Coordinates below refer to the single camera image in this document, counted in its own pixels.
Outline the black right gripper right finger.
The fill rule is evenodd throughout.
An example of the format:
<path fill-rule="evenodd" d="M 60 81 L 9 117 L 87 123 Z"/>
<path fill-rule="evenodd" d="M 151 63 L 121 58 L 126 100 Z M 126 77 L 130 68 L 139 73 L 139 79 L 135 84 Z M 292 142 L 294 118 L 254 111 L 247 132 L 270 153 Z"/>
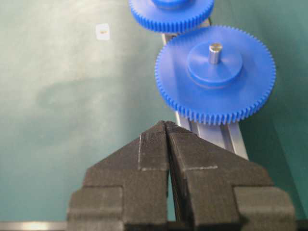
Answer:
<path fill-rule="evenodd" d="M 295 209 L 264 167 L 166 122 L 181 218 L 196 231 L 294 231 Z"/>

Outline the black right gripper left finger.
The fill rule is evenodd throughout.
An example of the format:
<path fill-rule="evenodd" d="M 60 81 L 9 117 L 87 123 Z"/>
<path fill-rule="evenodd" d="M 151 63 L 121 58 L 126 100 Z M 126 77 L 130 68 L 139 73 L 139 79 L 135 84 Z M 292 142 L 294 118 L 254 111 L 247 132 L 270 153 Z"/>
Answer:
<path fill-rule="evenodd" d="M 156 125 L 87 169 L 71 196 L 69 231 L 165 231 L 168 146 L 165 124 Z"/>

